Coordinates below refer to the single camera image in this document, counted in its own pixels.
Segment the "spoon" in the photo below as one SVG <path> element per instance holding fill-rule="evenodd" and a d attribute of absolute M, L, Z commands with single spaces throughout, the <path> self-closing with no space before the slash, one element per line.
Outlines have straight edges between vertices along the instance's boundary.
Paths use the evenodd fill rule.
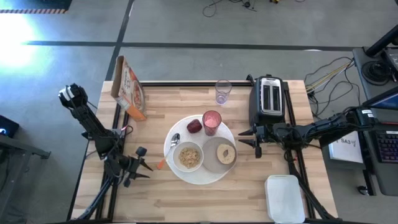
<path fill-rule="evenodd" d="M 157 169 L 162 169 L 164 162 L 166 161 L 166 158 L 169 156 L 170 152 L 172 151 L 172 148 L 176 146 L 180 142 L 180 134 L 175 133 L 172 137 L 172 144 L 170 145 L 170 149 L 167 152 L 166 156 L 161 160 L 161 162 L 157 165 Z"/>

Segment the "gray floor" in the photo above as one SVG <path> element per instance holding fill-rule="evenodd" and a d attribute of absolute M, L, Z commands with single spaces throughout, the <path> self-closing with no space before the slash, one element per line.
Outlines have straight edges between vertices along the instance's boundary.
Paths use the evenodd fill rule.
<path fill-rule="evenodd" d="M 68 14 L 0 14 L 0 114 L 19 124 L 16 138 L 52 151 L 49 160 L 34 159 L 18 188 L 14 205 L 33 223 L 66 219 L 87 141 L 83 128 L 58 100 L 59 89 L 73 82 L 83 86 L 98 104 L 113 47 L 15 46 L 16 41 L 114 42 L 128 0 L 74 0 Z M 281 0 L 278 5 L 257 0 L 257 12 L 223 1 L 216 15 L 201 11 L 210 1 L 136 0 L 125 42 L 264 44 L 311 46 L 370 45 L 398 21 L 393 0 Z M 157 49 L 123 47 L 140 80 L 240 80 L 267 73 L 283 79 L 305 74 L 351 52 L 298 50 Z M 341 60 L 318 74 L 344 64 Z M 356 69 L 348 70 L 360 84 Z M 340 75 L 317 98 L 326 101 Z M 332 97 L 349 89 L 341 85 Z M 357 102 L 357 90 L 332 102 L 325 118 Z M 364 101 L 360 89 L 361 101 Z M 355 187 L 363 183 L 359 170 L 340 169 L 326 160 L 340 218 L 395 223 L 398 198 L 378 194 L 363 197 Z"/>

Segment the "wooden table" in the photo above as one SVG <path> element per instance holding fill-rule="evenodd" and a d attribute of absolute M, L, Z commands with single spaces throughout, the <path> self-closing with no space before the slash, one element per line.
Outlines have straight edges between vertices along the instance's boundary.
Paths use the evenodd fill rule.
<path fill-rule="evenodd" d="M 313 121 L 303 81 L 288 81 L 297 124 Z M 112 82 L 104 82 L 96 112 L 105 128 L 111 128 L 116 102 L 111 97 Z M 288 174 L 283 151 L 275 144 L 262 145 L 262 157 L 238 139 L 249 129 L 249 87 L 233 87 L 227 104 L 215 103 L 213 87 L 144 87 L 147 121 L 129 120 L 134 132 L 126 138 L 124 154 L 135 155 L 138 146 L 147 148 L 146 162 L 153 172 L 139 168 L 150 179 L 132 181 L 129 188 L 119 186 L 114 212 L 115 222 L 270 222 L 267 215 L 264 181 L 272 174 Z M 169 129 L 179 120 L 208 110 L 218 111 L 232 131 L 238 159 L 235 168 L 221 180 L 208 185 L 192 185 L 180 180 L 166 165 L 157 170 Z M 124 112 L 121 112 L 119 127 Z M 95 150 L 89 143 L 87 153 Z M 315 147 L 303 150 L 308 181 L 320 203 L 337 217 L 335 203 L 322 152 Z M 72 218 L 78 217 L 98 193 L 103 161 L 92 154 L 85 161 Z M 109 197 L 104 209 L 108 211 Z"/>

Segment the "clear glass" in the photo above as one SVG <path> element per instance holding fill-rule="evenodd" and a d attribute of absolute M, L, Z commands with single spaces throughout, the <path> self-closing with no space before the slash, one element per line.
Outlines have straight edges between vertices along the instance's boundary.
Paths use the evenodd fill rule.
<path fill-rule="evenodd" d="M 216 82 L 217 104 L 224 105 L 228 99 L 231 90 L 232 90 L 232 84 L 228 80 L 218 80 Z"/>
<path fill-rule="evenodd" d="M 216 134 L 218 126 L 221 124 L 221 115 L 217 111 L 207 111 L 203 117 L 203 127 L 207 136 Z"/>

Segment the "toaster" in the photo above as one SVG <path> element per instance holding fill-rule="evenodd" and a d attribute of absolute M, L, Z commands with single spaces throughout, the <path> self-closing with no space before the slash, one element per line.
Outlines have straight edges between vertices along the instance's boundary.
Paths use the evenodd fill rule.
<path fill-rule="evenodd" d="M 280 78 L 271 75 L 252 81 L 253 88 L 249 98 L 249 123 L 263 126 L 284 122 L 285 98 L 284 84 Z"/>

